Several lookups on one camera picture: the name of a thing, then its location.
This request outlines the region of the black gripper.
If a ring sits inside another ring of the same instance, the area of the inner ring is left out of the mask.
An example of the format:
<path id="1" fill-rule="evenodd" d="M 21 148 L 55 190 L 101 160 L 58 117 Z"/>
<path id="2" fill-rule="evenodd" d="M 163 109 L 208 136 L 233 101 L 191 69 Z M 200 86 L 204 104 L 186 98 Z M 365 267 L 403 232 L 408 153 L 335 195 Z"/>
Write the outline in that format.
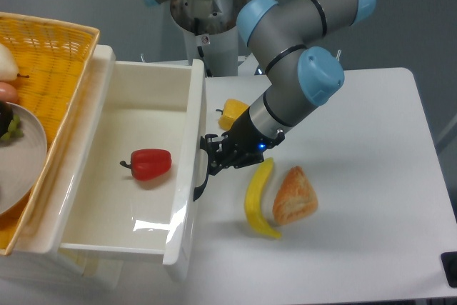
<path id="1" fill-rule="evenodd" d="M 250 109 L 235 120 L 221 136 L 206 134 L 200 137 L 199 147 L 208 155 L 208 174 L 217 175 L 223 169 L 243 168 L 263 162 L 263 153 L 278 146 L 285 139 L 285 131 L 273 128 L 272 136 L 263 134 L 254 124 Z"/>

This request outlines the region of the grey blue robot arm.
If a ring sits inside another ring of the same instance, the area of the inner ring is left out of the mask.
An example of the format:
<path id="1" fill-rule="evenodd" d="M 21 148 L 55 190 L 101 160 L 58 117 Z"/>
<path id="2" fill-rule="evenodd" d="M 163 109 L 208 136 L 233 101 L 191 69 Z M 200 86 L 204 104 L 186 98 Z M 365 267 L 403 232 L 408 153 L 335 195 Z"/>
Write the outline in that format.
<path id="1" fill-rule="evenodd" d="M 263 153 L 343 85 L 336 57 L 316 45 L 333 31 L 369 17 L 376 0 L 144 0 L 169 3 L 184 34 L 188 60 L 203 62 L 208 76 L 236 71 L 238 42 L 250 49 L 270 87 L 222 135 L 202 138 L 207 172 L 263 161 Z"/>

